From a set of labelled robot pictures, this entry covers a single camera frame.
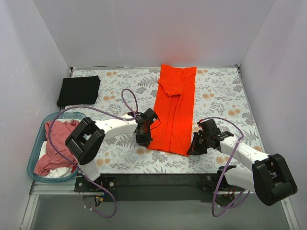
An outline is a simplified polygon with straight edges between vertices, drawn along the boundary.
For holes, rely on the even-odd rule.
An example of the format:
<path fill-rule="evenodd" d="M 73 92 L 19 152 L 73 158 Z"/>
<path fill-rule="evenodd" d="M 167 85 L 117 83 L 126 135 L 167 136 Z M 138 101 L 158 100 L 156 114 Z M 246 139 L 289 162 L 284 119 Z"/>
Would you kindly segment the orange t-shirt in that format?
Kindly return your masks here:
<path fill-rule="evenodd" d="M 197 68 L 161 66 L 154 111 L 151 150 L 187 156 L 191 145 Z"/>

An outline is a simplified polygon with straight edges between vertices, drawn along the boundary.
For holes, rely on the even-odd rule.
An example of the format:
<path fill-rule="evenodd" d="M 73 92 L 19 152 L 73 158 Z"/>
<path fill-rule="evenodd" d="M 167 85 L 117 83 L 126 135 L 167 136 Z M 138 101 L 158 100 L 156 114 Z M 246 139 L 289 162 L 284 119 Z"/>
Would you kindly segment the aluminium frame rail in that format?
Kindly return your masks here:
<path fill-rule="evenodd" d="M 214 174 L 109 174 L 98 182 L 78 176 L 62 184 L 35 183 L 23 230 L 296 230 L 289 179 L 253 177 L 222 185 Z"/>

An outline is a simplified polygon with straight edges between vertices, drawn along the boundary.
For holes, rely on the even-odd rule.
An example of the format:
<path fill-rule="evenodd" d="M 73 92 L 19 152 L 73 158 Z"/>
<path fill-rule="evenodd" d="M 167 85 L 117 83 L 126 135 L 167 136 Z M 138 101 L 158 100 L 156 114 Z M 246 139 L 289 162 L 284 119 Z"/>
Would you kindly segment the pink t-shirt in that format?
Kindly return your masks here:
<path fill-rule="evenodd" d="M 65 145 L 65 141 L 67 137 L 71 134 L 71 132 L 77 127 L 79 122 L 80 121 L 78 119 L 56 120 L 51 129 L 51 141 L 53 142 L 54 146 L 62 155 L 64 155 L 74 163 L 76 163 L 76 159 Z M 57 151 L 55 151 L 51 146 L 50 140 L 48 138 L 48 131 L 51 123 L 51 121 L 47 121 L 44 123 L 45 137 L 47 141 L 46 155 L 44 155 L 40 160 L 37 161 L 34 169 L 34 173 L 42 177 L 48 175 L 50 170 L 59 167 L 74 168 L 73 164 L 69 163 L 67 160 L 61 157 L 57 153 Z"/>

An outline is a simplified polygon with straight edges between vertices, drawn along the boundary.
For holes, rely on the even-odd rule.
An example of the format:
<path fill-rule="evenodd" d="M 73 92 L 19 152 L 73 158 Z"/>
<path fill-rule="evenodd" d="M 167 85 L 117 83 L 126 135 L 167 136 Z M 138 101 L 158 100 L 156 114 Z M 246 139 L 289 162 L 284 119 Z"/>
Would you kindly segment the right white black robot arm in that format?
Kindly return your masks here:
<path fill-rule="evenodd" d="M 221 166 L 217 174 L 204 183 L 205 190 L 226 191 L 239 187 L 255 193 L 267 206 L 297 193 L 297 185 L 282 155 L 255 150 L 242 143 L 242 137 L 236 138 L 229 131 L 222 132 L 214 119 L 202 119 L 197 124 L 200 130 L 193 134 L 187 152 L 189 156 L 202 155 L 208 149 L 215 149 L 247 168 L 243 170 L 230 163 Z"/>

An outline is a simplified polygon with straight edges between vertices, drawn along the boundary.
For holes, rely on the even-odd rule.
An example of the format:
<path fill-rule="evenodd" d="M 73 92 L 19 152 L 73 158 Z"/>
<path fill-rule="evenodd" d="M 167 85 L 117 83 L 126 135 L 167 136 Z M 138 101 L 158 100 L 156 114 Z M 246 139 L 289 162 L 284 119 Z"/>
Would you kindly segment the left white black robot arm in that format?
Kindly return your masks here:
<path fill-rule="evenodd" d="M 156 112 L 149 108 L 144 113 L 128 113 L 122 117 L 93 121 L 86 117 L 68 136 L 65 145 L 77 160 L 78 167 L 87 177 L 85 185 L 96 192 L 102 186 L 101 173 L 95 162 L 104 141 L 124 134 L 135 134 L 136 143 L 148 147 L 151 143 L 150 126 L 158 120 Z"/>

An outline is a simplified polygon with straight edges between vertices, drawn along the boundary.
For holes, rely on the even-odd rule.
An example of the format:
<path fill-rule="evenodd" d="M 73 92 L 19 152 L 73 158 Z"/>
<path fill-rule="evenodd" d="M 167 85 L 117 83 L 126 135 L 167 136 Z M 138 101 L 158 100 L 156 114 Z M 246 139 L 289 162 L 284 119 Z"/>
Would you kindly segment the translucent blue laundry basket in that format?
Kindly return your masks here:
<path fill-rule="evenodd" d="M 73 178 L 78 170 L 61 157 L 51 146 L 48 131 L 57 113 L 48 115 L 39 128 L 32 153 L 28 162 L 27 172 L 34 181 L 44 183 L 59 183 Z M 51 141 L 62 155 L 77 163 L 74 156 L 65 145 L 65 140 L 85 118 L 80 112 L 70 112 L 60 115 L 51 129 Z"/>

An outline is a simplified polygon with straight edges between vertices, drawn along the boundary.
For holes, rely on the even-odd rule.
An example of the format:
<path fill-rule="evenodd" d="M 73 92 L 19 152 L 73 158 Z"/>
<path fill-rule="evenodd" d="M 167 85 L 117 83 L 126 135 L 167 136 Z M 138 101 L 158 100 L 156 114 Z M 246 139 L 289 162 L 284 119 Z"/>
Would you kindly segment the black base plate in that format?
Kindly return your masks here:
<path fill-rule="evenodd" d="M 78 177 L 74 191 L 102 195 L 108 190 L 116 201 L 200 201 L 210 203 L 218 182 L 216 173 L 103 174 L 95 184 Z"/>

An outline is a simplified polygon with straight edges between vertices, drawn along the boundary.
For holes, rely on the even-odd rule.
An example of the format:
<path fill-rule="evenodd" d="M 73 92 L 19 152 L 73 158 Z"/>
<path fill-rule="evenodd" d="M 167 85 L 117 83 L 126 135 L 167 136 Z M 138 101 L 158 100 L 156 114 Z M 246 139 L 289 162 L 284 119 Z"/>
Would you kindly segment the floral patterned table mat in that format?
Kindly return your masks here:
<path fill-rule="evenodd" d="M 123 116 L 129 108 L 141 112 L 153 108 L 160 77 L 159 68 L 150 69 L 84 69 L 73 77 L 98 76 L 98 98 L 91 109 L 80 112 L 92 120 L 103 120 L 105 112 Z M 243 142 L 262 151 L 262 142 L 246 98 L 241 77 L 236 68 L 197 69 L 195 78 L 194 115 L 196 123 L 214 116 L 222 131 L 235 136 L 244 135 Z M 227 162 L 239 168 L 244 165 L 228 155 L 209 149 L 200 156 L 184 157 L 172 153 L 149 150 L 136 143 L 133 134 L 117 136 L 105 141 L 96 157 L 99 171 L 105 173 L 215 173 Z"/>

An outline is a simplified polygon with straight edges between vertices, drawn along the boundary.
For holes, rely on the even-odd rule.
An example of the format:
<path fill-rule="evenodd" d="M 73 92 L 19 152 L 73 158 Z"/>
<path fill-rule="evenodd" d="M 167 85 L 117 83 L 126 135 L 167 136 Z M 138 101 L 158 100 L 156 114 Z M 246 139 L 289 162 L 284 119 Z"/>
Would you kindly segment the folded black t-shirt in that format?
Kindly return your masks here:
<path fill-rule="evenodd" d="M 58 107 L 95 104 L 98 98 L 100 79 L 90 77 L 64 78 L 57 101 Z"/>

